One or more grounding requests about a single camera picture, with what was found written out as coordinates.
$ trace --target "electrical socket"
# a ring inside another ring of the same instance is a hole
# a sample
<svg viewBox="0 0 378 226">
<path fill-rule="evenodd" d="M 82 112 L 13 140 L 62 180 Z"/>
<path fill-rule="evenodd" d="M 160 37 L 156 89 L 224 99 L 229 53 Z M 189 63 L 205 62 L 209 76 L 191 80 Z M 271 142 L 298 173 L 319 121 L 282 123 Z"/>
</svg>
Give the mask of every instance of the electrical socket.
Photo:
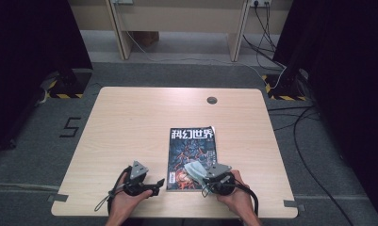
<svg viewBox="0 0 378 226">
<path fill-rule="evenodd" d="M 259 8 L 265 8 L 267 3 L 269 3 L 269 6 L 271 6 L 271 0 L 257 0 L 258 1 L 258 7 Z M 251 0 L 250 7 L 254 7 L 255 0 Z"/>
</svg>

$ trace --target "black curtain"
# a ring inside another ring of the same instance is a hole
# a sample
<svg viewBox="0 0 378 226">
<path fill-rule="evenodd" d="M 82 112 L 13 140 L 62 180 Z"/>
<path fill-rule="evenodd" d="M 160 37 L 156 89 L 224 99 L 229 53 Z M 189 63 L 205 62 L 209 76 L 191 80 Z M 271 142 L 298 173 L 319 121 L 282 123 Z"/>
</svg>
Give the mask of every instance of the black curtain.
<svg viewBox="0 0 378 226">
<path fill-rule="evenodd" d="M 324 24 L 312 37 L 319 3 L 294 0 L 275 59 L 308 71 L 328 128 L 378 212 L 378 1 L 323 2 Z"/>
<path fill-rule="evenodd" d="M 0 1 L 0 143 L 27 117 L 43 79 L 91 69 L 67 0 Z"/>
</svg>

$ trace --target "hand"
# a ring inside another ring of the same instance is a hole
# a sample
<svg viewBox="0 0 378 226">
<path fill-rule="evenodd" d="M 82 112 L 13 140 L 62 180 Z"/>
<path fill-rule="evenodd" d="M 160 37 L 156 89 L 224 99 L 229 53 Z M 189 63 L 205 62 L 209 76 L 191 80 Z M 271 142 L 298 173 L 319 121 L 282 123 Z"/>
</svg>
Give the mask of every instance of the hand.
<svg viewBox="0 0 378 226">
<path fill-rule="evenodd" d="M 126 177 L 127 173 L 124 173 L 118 186 L 121 185 Z M 106 226 L 116 226 L 121 225 L 136 206 L 143 200 L 149 198 L 153 194 L 152 190 L 146 190 L 139 194 L 138 196 L 129 196 L 124 191 L 119 192 L 115 195 L 112 201 L 111 210 L 109 213 L 109 218 Z"/>
<path fill-rule="evenodd" d="M 242 184 L 250 188 L 248 185 L 244 184 L 238 170 L 231 170 L 231 172 L 236 178 L 236 184 Z M 241 217 L 248 226 L 261 225 L 261 221 L 254 212 L 251 196 L 245 191 L 235 188 L 232 194 L 228 196 L 218 195 L 217 200 L 226 204 L 229 210 Z"/>
</svg>

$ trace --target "floor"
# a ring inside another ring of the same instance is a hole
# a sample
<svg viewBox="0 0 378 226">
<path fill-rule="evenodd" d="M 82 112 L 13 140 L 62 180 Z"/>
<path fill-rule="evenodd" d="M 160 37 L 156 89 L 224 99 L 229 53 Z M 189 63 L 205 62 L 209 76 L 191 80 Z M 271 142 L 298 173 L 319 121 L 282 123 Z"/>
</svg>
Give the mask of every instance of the floor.
<svg viewBox="0 0 378 226">
<path fill-rule="evenodd" d="M 0 225 L 104 225 L 106 218 L 54 217 L 50 212 L 52 203 L 48 201 L 58 191 L 82 132 L 79 130 L 76 138 L 60 142 L 58 137 L 64 133 L 65 119 L 79 115 L 81 120 L 76 123 L 83 128 L 102 86 L 229 87 L 264 91 L 260 76 L 274 71 L 260 66 L 276 69 L 264 57 L 257 58 L 245 42 L 238 62 L 232 63 L 223 34 L 160 33 L 158 42 L 142 47 L 146 53 L 136 46 L 128 60 L 121 60 L 112 31 L 82 31 L 82 36 L 94 67 L 85 90 L 86 98 L 69 102 L 48 100 L 26 122 L 17 149 L 0 152 Z M 247 36 L 255 45 L 261 38 Z M 275 43 L 278 38 L 272 36 Z M 261 47 L 270 48 L 265 43 Z M 313 107 L 300 121 L 296 134 L 293 124 L 304 110 L 277 110 L 312 105 L 310 91 L 305 92 L 305 102 L 273 101 L 264 95 L 299 216 L 262 218 L 263 223 L 350 225 L 338 209 L 340 206 L 353 225 L 378 225 L 378 215 L 351 168 L 340 158 L 318 109 Z M 140 224 L 217 225 L 217 221 L 146 219 Z"/>
</svg>

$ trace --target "magazine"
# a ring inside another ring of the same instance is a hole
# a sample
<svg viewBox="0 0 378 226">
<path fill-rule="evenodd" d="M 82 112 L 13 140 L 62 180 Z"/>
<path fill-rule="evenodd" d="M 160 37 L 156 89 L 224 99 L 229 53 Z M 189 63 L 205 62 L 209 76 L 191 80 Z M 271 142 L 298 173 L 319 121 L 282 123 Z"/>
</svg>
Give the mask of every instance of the magazine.
<svg viewBox="0 0 378 226">
<path fill-rule="evenodd" d="M 168 159 L 167 191 L 201 190 L 185 171 L 185 164 L 198 161 L 208 170 L 217 162 L 215 130 L 200 128 L 172 128 Z"/>
</svg>

